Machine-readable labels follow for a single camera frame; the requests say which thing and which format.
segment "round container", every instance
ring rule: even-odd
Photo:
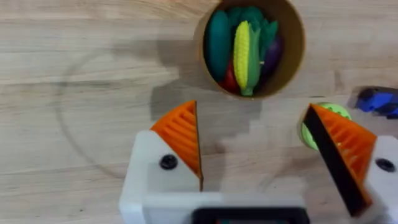
[[[261,89],[253,94],[253,96],[245,97],[238,94],[230,93],[224,88],[219,86],[217,82],[210,75],[209,69],[205,62],[205,54],[203,53],[205,31],[207,23],[216,10],[226,10],[231,7],[258,7],[264,17],[269,21],[278,21],[278,35],[283,41],[283,52],[279,64],[275,72],[270,76],[266,84]],[[255,99],[265,98],[271,96],[277,91],[285,87],[301,64],[304,48],[305,48],[305,34],[304,28],[299,14],[296,9],[291,5],[288,0],[224,0],[219,3],[214,10],[209,13],[205,18],[204,26],[201,26],[201,39],[200,39],[200,58],[203,67],[205,68],[206,76],[214,83],[221,91],[226,94],[243,98]]]

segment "black strip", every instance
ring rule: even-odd
[[[198,110],[197,110],[197,101],[195,100],[195,119],[197,121],[197,136],[198,136],[198,157],[199,157],[199,169],[201,173],[201,179],[200,179],[200,191],[203,191],[203,171],[201,169],[201,153],[200,153],[200,138],[199,138],[199,120],[198,120]]]
[[[216,224],[217,220],[285,221],[309,224],[307,212],[300,207],[199,208],[192,214],[192,224]]]
[[[317,143],[323,160],[328,167],[337,189],[352,217],[360,215],[367,207],[361,191],[352,178],[343,158],[340,156],[333,140],[323,126],[320,118],[312,107],[304,117],[304,123]]]

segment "green ball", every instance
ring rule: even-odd
[[[340,105],[334,103],[320,103],[318,105],[332,112],[340,114],[347,119],[352,120],[351,115],[349,115],[348,111]],[[307,126],[304,123],[302,123],[301,125],[301,137],[308,146],[310,146],[314,150],[319,151],[317,143],[313,140],[310,130],[308,130]]]

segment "purple eggplant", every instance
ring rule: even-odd
[[[264,64],[261,68],[261,76],[270,75],[270,72],[278,66],[280,56],[282,55],[282,38],[277,36],[267,49]]]
[[[258,92],[262,89],[262,87],[266,84],[266,82],[270,79],[275,69],[279,64],[279,60],[283,53],[283,41],[280,36],[276,36],[274,41],[267,49],[267,53],[264,59],[264,64],[261,67],[261,75],[259,82],[257,83],[254,91]]]

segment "black screw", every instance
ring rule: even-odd
[[[386,171],[386,172],[395,172],[396,167],[395,165],[388,159],[376,159],[376,164],[377,166],[380,167],[380,169]]]
[[[178,159],[171,154],[163,156],[159,162],[160,167],[164,170],[172,170],[176,168],[177,164],[178,164]]]

